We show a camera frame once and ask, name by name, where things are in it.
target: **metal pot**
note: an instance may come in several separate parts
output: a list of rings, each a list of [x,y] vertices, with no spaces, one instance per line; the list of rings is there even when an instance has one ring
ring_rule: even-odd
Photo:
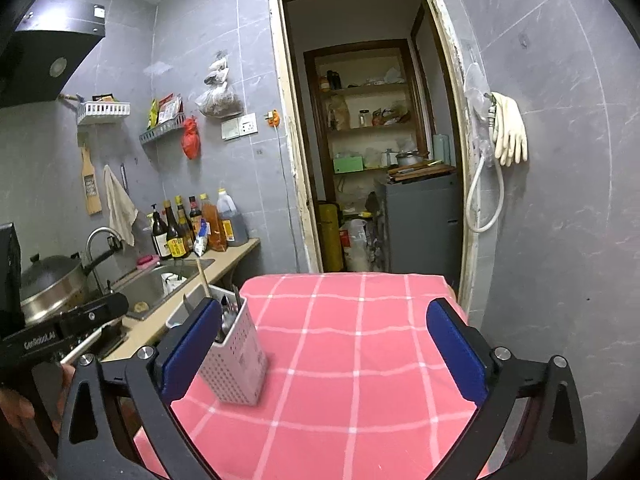
[[[396,156],[398,160],[398,166],[410,166],[412,164],[418,164],[418,162],[422,162],[424,159],[420,156],[420,153],[416,150],[413,152],[401,152]]]
[[[83,267],[78,253],[72,256],[39,254],[20,276],[20,307],[27,325],[38,323],[58,312],[83,304],[87,295],[86,277],[95,266],[114,253],[109,250]]]

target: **range hood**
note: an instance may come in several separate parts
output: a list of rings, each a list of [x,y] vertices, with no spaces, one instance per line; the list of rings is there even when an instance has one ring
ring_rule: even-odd
[[[0,108],[53,101],[104,38],[104,7],[36,0],[0,57]]]

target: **light switch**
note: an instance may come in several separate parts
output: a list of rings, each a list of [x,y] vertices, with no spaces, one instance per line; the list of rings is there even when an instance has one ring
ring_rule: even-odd
[[[255,121],[255,114],[243,115],[238,119],[240,135],[258,133],[258,123]]]
[[[235,139],[240,136],[240,129],[238,128],[238,118],[229,119],[222,123],[222,138],[225,140]]]

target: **rubber gloves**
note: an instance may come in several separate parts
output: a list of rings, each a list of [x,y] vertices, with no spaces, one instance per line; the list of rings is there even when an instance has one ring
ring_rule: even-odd
[[[494,156],[501,166],[510,166],[513,161],[527,160],[527,133],[516,101],[510,97],[492,92],[495,101],[495,126],[493,142]]]

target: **metal bolt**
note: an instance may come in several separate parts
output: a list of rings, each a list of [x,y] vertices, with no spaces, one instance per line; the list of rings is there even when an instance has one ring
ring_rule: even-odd
[[[84,354],[80,356],[80,359],[78,359],[78,364],[80,366],[87,366],[87,365],[90,365],[93,360],[94,360],[93,354]]]
[[[554,364],[558,368],[566,368],[566,359],[562,356],[557,355],[556,357],[554,357]]]
[[[508,361],[511,359],[510,350],[504,346],[498,346],[498,348],[494,350],[494,354],[500,361]]]
[[[138,350],[139,359],[149,359],[154,354],[154,348],[152,346],[143,346]]]

